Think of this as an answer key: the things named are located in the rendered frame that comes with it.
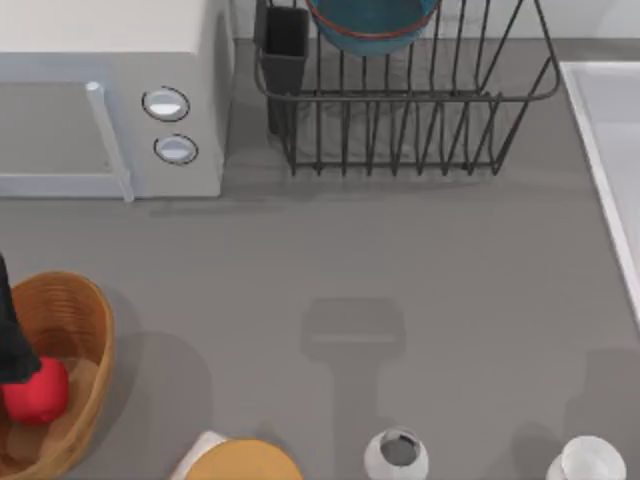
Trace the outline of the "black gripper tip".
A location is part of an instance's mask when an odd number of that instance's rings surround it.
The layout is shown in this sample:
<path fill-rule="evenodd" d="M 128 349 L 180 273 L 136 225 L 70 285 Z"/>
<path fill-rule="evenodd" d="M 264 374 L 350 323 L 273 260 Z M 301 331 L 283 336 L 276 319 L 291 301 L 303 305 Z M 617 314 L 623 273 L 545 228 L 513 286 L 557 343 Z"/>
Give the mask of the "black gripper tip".
<path fill-rule="evenodd" d="M 40 369 L 41 361 L 19 324 L 0 253 L 0 385 L 26 383 Z"/>

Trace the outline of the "pale microwave oven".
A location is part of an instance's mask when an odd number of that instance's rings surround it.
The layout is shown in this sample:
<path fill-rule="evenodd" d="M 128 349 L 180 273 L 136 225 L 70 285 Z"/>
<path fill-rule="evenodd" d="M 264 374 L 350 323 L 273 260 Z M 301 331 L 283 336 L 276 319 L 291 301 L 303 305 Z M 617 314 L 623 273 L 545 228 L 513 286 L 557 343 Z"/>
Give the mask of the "pale microwave oven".
<path fill-rule="evenodd" d="M 135 199 L 221 192 L 235 47 L 230 0 L 0 0 L 0 197 L 120 198 L 85 92 L 106 103 Z M 189 114 L 151 118 L 142 95 L 184 93 Z M 154 153 L 181 134 L 184 166 Z"/>

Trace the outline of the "woven wooden basket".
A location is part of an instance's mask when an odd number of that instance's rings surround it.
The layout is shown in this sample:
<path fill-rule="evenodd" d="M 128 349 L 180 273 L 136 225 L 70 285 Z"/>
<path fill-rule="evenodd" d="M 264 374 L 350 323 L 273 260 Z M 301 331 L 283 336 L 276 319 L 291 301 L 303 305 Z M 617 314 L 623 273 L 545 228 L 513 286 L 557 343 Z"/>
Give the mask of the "woven wooden basket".
<path fill-rule="evenodd" d="M 67 409 L 50 424 L 26 426 L 8 413 L 0 390 L 0 480 L 59 480 L 87 454 L 115 363 L 114 315 L 88 278 L 35 274 L 11 287 L 26 337 L 69 374 Z"/>

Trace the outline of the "blue bowl with red rim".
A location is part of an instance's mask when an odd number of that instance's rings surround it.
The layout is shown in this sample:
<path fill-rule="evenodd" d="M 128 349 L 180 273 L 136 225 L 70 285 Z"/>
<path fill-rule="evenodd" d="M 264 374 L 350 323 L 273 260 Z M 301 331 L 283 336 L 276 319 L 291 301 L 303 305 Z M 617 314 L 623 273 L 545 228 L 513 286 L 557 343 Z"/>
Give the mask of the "blue bowl with red rim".
<path fill-rule="evenodd" d="M 394 53 L 416 41 L 441 0 L 305 0 L 320 35 L 359 57 Z"/>

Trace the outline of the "large microwave knob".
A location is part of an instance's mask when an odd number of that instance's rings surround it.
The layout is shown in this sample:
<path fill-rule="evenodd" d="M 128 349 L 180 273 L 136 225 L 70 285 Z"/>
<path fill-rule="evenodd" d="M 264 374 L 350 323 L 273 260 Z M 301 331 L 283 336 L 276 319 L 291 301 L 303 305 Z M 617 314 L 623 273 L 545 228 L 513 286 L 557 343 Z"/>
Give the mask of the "large microwave knob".
<path fill-rule="evenodd" d="M 168 86 L 150 90 L 142 95 L 142 107 L 153 119 L 161 122 L 178 122 L 190 111 L 190 102 L 181 91 Z"/>

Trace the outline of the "orange round lid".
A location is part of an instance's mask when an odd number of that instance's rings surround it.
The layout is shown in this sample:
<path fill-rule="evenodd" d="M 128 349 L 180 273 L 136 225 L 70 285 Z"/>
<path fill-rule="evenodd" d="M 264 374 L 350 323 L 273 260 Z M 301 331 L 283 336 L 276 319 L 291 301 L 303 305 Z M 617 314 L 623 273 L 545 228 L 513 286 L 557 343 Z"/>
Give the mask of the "orange round lid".
<path fill-rule="evenodd" d="M 280 447 L 258 439 L 227 440 L 204 453 L 185 480 L 304 480 Z"/>

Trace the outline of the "white vase with dark opening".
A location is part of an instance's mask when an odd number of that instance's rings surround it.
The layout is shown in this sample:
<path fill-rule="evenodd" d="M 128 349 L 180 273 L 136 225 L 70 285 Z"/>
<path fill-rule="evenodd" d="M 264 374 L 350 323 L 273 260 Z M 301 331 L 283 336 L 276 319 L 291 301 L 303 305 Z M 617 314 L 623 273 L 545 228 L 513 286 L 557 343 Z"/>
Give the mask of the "white vase with dark opening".
<path fill-rule="evenodd" d="M 411 430 L 391 427 L 368 443 L 363 457 L 369 480 L 427 480 L 429 455 Z"/>

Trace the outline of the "black utensil holder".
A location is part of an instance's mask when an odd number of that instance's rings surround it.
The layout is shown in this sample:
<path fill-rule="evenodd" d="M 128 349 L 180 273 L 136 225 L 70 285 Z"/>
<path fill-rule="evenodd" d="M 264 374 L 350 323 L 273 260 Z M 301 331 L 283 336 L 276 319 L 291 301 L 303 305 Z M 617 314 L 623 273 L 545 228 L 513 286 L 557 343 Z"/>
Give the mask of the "black utensil holder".
<path fill-rule="evenodd" d="M 308 58 L 309 12 L 289 6 L 269 6 L 256 0 L 254 43 L 267 92 L 268 128 L 271 134 L 285 132 L 280 116 L 286 106 L 276 96 L 299 94 Z"/>

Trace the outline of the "small microwave knob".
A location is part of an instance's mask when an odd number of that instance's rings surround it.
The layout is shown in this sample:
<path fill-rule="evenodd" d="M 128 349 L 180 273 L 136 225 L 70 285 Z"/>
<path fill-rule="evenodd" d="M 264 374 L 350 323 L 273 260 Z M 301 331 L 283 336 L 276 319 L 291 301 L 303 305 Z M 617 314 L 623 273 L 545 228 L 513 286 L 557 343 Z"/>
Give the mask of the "small microwave knob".
<path fill-rule="evenodd" d="M 156 156 L 170 165 L 184 166 L 192 163 L 199 154 L 197 144 L 188 136 L 169 135 L 154 141 Z"/>

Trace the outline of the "white cup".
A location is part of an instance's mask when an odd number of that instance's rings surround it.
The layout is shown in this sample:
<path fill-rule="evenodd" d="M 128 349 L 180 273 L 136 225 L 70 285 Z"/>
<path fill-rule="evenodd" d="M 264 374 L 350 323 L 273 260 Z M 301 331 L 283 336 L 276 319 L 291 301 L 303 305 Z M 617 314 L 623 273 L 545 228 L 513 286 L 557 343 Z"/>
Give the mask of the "white cup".
<path fill-rule="evenodd" d="M 627 466 L 611 443 L 582 435 L 564 445 L 549 466 L 545 480 L 627 480 Z"/>

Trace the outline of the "red apple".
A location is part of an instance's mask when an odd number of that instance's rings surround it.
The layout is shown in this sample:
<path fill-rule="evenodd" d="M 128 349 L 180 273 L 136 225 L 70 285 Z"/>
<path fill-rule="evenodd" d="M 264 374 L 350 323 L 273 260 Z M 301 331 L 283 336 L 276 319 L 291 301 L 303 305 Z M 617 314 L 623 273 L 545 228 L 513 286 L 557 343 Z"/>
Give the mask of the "red apple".
<path fill-rule="evenodd" d="M 0 387 L 8 416 L 23 425 L 46 425 L 66 412 L 70 381 L 61 360 L 41 358 L 41 368 L 27 381 Z"/>

